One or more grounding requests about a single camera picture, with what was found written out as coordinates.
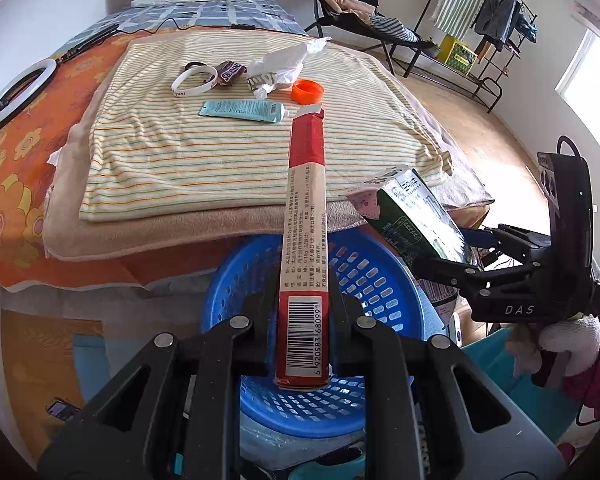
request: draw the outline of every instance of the tube of cream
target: tube of cream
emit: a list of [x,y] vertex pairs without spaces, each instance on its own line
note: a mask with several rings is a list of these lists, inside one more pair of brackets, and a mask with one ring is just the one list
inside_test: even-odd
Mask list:
[[250,121],[263,121],[265,123],[279,123],[289,115],[282,103],[274,101],[261,101],[256,99],[226,100],[218,99],[206,101],[199,115],[213,117],[231,117],[234,119],[247,119]]

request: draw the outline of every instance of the wooden floor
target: wooden floor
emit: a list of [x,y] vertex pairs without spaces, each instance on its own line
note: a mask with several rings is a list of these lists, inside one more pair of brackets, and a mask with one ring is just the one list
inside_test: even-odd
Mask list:
[[[533,177],[535,165],[502,122],[454,92],[415,76],[403,81],[456,139],[495,198],[484,223],[496,226],[502,222],[548,232],[546,202]],[[72,336],[101,335],[102,325],[99,321],[4,311],[1,333],[11,407],[23,439],[37,459],[61,425],[45,413],[46,405],[54,397],[82,405]]]

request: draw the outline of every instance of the clothes rack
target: clothes rack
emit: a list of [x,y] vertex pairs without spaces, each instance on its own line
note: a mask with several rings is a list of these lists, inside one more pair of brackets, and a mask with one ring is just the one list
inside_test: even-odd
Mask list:
[[[431,6],[432,1],[433,0],[427,0],[427,3],[425,4],[424,8],[422,9],[422,13],[420,14],[420,17],[418,19],[418,23],[416,24],[415,28],[413,29],[414,32],[417,32],[418,29],[420,28],[422,21],[424,20],[425,16],[427,15],[427,12],[429,11],[429,7]],[[527,14],[529,14],[529,16],[531,17],[531,23],[532,24],[535,23],[538,15],[531,10],[531,8],[525,3],[524,0],[518,0],[518,1],[521,4],[521,8]],[[518,31],[515,31],[515,33],[518,35],[516,47],[518,49],[518,52],[520,52],[520,47],[522,46],[522,43],[524,43],[524,41],[526,40],[526,37],[523,34],[520,34]],[[475,90],[471,91],[470,89],[465,88],[465,86],[463,86],[455,81],[452,81],[451,79],[445,78],[444,76],[441,76],[439,73],[435,73],[430,70],[426,70],[424,68],[416,66],[414,63],[415,56],[414,56],[414,59],[412,59],[411,62],[408,62],[408,63],[401,59],[396,59],[394,57],[395,49],[396,49],[396,46],[394,45],[391,49],[390,55],[392,56],[393,62],[395,62],[398,66],[400,66],[404,70],[404,77],[408,77],[411,73],[414,73],[414,74],[416,74],[424,79],[427,79],[433,83],[439,84],[440,86],[443,86],[445,88],[449,88],[455,92],[458,92],[459,94],[465,95],[475,101],[478,101],[480,104],[484,105],[488,109],[487,113],[491,113],[491,111],[494,109],[495,105],[498,104],[498,102],[502,98],[502,86],[500,85],[500,80],[502,79],[503,76],[509,77],[509,67],[510,67],[511,63],[513,62],[514,58],[516,58],[516,57],[520,58],[520,54],[517,54],[514,50],[512,50],[511,56],[509,57],[509,60],[506,62],[506,64],[504,66],[499,66],[494,61],[494,58],[497,53],[497,50],[494,50],[491,53],[491,55],[484,60],[486,62],[484,67],[480,71],[479,75],[476,76],[471,71],[469,71],[467,74],[463,74],[462,72],[456,70],[455,68],[450,67],[449,65],[446,65],[445,63],[442,63],[439,59],[437,59],[433,56],[430,56],[427,52],[422,52],[423,58],[433,61],[437,66],[442,66],[445,69],[450,70],[451,72],[454,72],[456,75],[459,75],[460,77],[462,77],[463,80],[471,83],[471,85],[475,85]],[[485,75],[488,67],[490,67],[490,66],[493,67],[494,69],[496,69],[496,71],[498,72],[498,75],[495,78]],[[487,92],[487,94],[492,96],[494,98],[493,101],[491,103],[488,103],[487,101],[485,101],[479,94],[480,90],[483,90],[483,91]]]

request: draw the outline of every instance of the silver bolt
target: silver bolt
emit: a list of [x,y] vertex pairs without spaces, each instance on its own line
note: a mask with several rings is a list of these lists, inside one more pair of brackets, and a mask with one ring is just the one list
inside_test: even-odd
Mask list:
[[233,328],[246,328],[249,324],[249,318],[246,316],[233,316],[229,320],[229,324]]
[[154,339],[154,344],[158,348],[167,348],[167,346],[171,346],[173,344],[173,336],[166,332],[158,334]]
[[451,339],[446,335],[436,334],[431,338],[431,344],[440,350],[445,350],[451,346]]
[[360,316],[357,320],[356,320],[356,324],[360,327],[360,328],[373,328],[376,326],[376,320],[372,317],[369,316]]

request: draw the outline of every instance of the gray jacket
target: gray jacket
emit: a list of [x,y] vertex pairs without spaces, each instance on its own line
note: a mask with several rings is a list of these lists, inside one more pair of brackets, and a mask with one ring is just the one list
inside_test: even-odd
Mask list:
[[507,41],[516,0],[484,0],[474,30],[494,40]]

